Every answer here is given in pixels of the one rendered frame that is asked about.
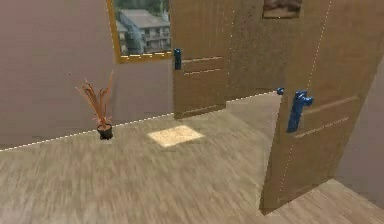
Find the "brown wooden room door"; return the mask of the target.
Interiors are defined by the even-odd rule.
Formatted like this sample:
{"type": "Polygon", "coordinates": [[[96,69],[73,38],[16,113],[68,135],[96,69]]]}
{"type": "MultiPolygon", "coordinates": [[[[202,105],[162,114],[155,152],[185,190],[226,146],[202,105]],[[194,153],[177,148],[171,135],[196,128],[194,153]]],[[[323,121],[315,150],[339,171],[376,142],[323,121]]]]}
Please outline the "brown wooden room door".
{"type": "Polygon", "coordinates": [[[225,107],[236,0],[170,0],[173,109],[183,119],[225,107]],[[181,70],[174,49],[181,49],[181,70]]]}
{"type": "Polygon", "coordinates": [[[267,215],[331,179],[384,57],[384,0],[303,0],[284,70],[259,209],[267,215]],[[293,98],[306,90],[298,129],[293,98]]]}

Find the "orange plant in black pot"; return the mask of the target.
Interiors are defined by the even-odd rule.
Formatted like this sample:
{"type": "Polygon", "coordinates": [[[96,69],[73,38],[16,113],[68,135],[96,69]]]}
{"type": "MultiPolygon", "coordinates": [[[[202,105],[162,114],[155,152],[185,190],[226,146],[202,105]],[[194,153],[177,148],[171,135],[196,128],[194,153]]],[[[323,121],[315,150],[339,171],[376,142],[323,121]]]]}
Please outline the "orange plant in black pot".
{"type": "Polygon", "coordinates": [[[111,117],[107,116],[113,74],[114,71],[111,71],[107,87],[101,88],[99,91],[96,91],[87,79],[84,79],[81,87],[76,87],[76,90],[86,99],[94,113],[93,120],[96,122],[96,131],[99,133],[101,140],[111,140],[114,137],[111,117]]]}

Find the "wood framed window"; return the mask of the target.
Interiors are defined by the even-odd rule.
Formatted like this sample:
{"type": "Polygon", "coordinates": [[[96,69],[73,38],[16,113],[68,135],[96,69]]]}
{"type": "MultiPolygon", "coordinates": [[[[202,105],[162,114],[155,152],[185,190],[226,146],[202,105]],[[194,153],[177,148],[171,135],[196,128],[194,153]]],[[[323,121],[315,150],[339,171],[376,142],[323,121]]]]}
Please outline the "wood framed window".
{"type": "Polygon", "coordinates": [[[168,59],[169,0],[105,0],[118,64],[168,59]]]}

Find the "brown framed wall picture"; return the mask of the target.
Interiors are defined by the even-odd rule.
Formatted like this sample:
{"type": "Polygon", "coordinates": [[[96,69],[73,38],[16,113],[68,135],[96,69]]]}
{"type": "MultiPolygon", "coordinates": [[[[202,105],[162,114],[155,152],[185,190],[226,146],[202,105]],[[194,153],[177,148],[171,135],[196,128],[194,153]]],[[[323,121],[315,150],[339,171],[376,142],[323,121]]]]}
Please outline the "brown framed wall picture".
{"type": "Polygon", "coordinates": [[[264,18],[297,18],[303,0],[264,0],[264,18]]]}

